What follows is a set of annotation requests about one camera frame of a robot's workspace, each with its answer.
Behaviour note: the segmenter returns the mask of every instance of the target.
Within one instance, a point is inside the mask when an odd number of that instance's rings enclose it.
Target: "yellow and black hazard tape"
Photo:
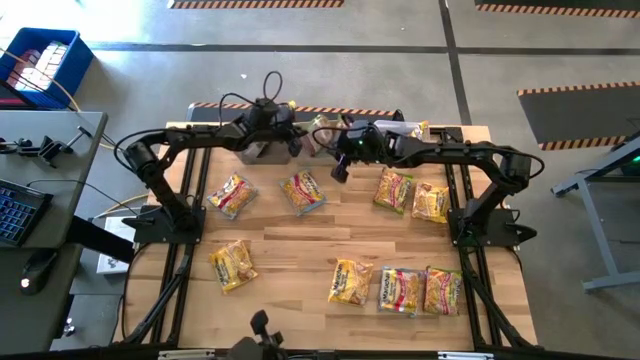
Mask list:
[[[218,103],[196,102],[191,104],[191,108],[217,108]],[[223,109],[248,109],[250,104],[224,104]],[[344,109],[330,107],[314,107],[314,106],[297,106],[296,112],[309,113],[333,113],[333,114],[352,114],[352,115],[379,115],[392,116],[394,111],[386,110],[364,110],[364,109]]]
[[[540,15],[573,15],[573,16],[595,16],[595,17],[615,17],[627,19],[640,19],[640,11],[636,10],[613,10],[613,9],[585,9],[555,6],[527,6],[527,5],[498,5],[482,4],[476,5],[479,11],[508,12],[519,14],[540,14]]]
[[[626,138],[626,136],[605,136],[592,139],[549,141],[538,144],[538,146],[543,151],[584,149],[588,147],[618,145],[622,143]]]
[[[283,8],[336,8],[344,0],[214,0],[169,1],[170,9],[283,9]]]
[[[605,83],[605,84],[594,84],[594,85],[569,85],[569,86],[556,86],[556,87],[540,88],[540,89],[525,89],[525,90],[518,90],[518,96],[554,93],[554,92],[567,92],[567,91],[602,90],[602,89],[613,89],[613,88],[623,88],[623,87],[632,87],[632,86],[640,86],[640,81],[623,81],[623,82],[616,82],[616,83]]]

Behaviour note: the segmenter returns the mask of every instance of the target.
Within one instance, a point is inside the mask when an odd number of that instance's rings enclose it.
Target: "wooden plank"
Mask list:
[[[168,125],[185,126],[185,123]],[[490,139],[487,127],[462,129],[465,139]],[[180,185],[185,159],[186,152],[183,152],[165,174],[175,190]],[[447,226],[412,219],[409,214],[412,203],[407,204],[404,215],[374,206],[371,200],[381,167],[354,166],[347,184],[339,184],[329,175],[331,161],[316,161],[310,168],[329,201],[297,217],[281,193],[278,181],[295,173],[300,164],[305,163],[304,159],[294,159],[288,165],[249,166],[243,165],[233,153],[213,150],[207,194],[218,189],[233,171],[246,176],[260,193],[233,221],[205,203],[206,229],[194,256],[180,346],[231,347],[243,336],[251,335],[251,316],[265,309],[270,318],[269,329],[282,331],[287,348],[470,350],[469,320],[462,295],[461,314],[454,317],[419,315],[411,319],[380,313],[376,306],[383,265],[460,269]],[[194,179],[198,169],[196,165]],[[470,170],[478,195],[489,182],[482,171]],[[403,172],[433,184],[446,184],[442,166],[425,165]],[[245,241],[259,276],[223,295],[208,256],[237,239]],[[128,331],[142,319],[156,298],[165,254],[166,246],[150,246],[132,268],[127,294]],[[366,306],[327,302],[336,258],[375,265]],[[498,304],[518,330],[535,342],[518,263],[503,249],[487,249],[487,260]],[[479,306],[479,311],[488,339],[483,306]],[[171,317],[172,310],[167,314],[165,334]]]

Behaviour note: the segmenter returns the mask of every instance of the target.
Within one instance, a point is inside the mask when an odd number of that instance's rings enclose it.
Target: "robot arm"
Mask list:
[[[338,165],[331,175],[339,182],[346,182],[348,166],[359,161],[396,168],[414,168],[422,164],[460,164],[480,168],[491,180],[491,185],[480,198],[469,201],[458,224],[459,229],[477,235],[487,233],[489,216],[505,197],[527,188],[529,179],[537,175],[530,175],[531,159],[535,157],[511,147],[496,146],[490,142],[425,143],[393,132],[382,135],[377,126],[366,121],[356,121],[351,129],[343,130],[333,150]],[[502,156],[500,165],[494,161],[496,154]]]
[[[185,129],[169,128],[143,136],[123,152],[133,172],[145,183],[169,218],[175,230],[189,230],[196,226],[184,198],[174,194],[164,178],[164,171],[185,149],[220,147],[231,151],[243,151],[254,142],[286,142],[289,153],[297,156],[302,145],[299,137],[306,132],[293,125],[294,110],[289,105],[275,104],[269,99],[258,99],[248,114],[243,114],[222,126],[188,126]],[[153,145],[168,145],[160,159],[151,149]]]

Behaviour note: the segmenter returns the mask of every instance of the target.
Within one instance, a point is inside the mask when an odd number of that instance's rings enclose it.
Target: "yellow noodle package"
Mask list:
[[[424,311],[436,315],[458,315],[458,295],[462,284],[459,271],[427,268]]]
[[[258,273],[253,270],[249,252],[242,240],[209,254],[209,261],[216,269],[225,294],[258,276]]]
[[[343,304],[364,305],[369,294],[373,264],[338,259],[329,301]]]
[[[411,176],[397,174],[385,168],[382,170],[373,202],[398,214],[404,214],[404,204],[407,202],[409,190],[411,190]]]
[[[280,187],[298,216],[327,202],[327,197],[320,191],[309,170],[302,170],[281,181]]]
[[[450,204],[448,187],[442,188],[426,182],[419,182],[416,185],[411,216],[445,224]]]
[[[209,202],[220,209],[230,219],[238,216],[240,210],[258,194],[258,189],[249,180],[234,173],[222,189],[207,197]]]
[[[421,276],[422,271],[382,267],[378,309],[416,316]]]

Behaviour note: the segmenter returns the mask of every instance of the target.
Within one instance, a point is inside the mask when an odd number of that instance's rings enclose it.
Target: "blue plastic bin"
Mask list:
[[[69,46],[58,70],[53,75],[53,79],[60,83],[69,94],[74,95],[91,64],[91,60],[93,60],[93,53],[80,39],[80,33],[73,30],[22,28],[7,50],[18,57],[29,49],[35,49],[42,53],[52,41]],[[16,62],[9,55],[2,54],[0,57],[0,64],[2,64],[0,65],[0,78],[6,81],[11,74],[10,69],[13,69]],[[20,92],[36,105],[45,108],[64,109],[71,102],[56,84],[49,84],[45,90],[51,94],[51,97],[60,99],[62,104],[37,90],[22,90]]]

